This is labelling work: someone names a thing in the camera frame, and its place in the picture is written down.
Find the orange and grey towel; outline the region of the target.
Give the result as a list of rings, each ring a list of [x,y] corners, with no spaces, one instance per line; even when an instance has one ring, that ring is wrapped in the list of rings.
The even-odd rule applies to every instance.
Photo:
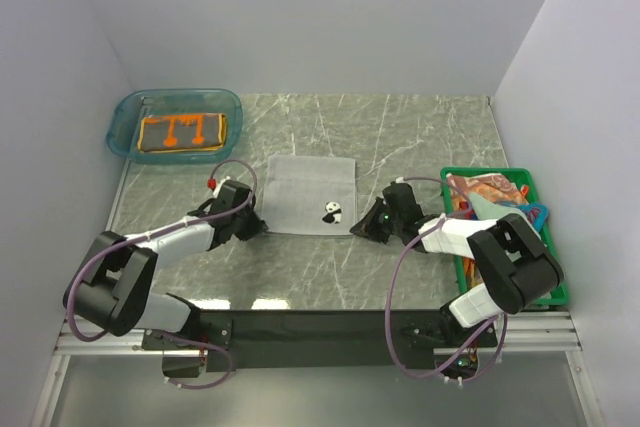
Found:
[[[222,113],[147,116],[141,121],[137,148],[151,154],[217,151],[226,138],[227,117]]]

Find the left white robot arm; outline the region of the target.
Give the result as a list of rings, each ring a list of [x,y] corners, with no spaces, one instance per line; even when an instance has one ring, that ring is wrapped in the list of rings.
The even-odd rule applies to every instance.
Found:
[[[235,237],[249,240],[266,230],[254,210],[248,185],[223,180],[212,196],[185,217],[143,234],[99,234],[63,296],[74,335],[95,341],[123,336],[135,328],[165,330],[177,348],[193,347],[201,324],[188,302],[151,292],[160,268],[194,254],[212,251]]]

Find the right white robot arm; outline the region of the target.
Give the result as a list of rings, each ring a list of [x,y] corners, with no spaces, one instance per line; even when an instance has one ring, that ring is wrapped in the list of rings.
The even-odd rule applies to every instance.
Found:
[[[424,253],[472,260],[482,283],[443,307],[443,340],[462,346],[475,325],[499,314],[517,314],[564,281],[564,272],[526,217],[483,215],[479,220],[426,214],[403,178],[383,190],[350,233],[377,243],[394,235]]]

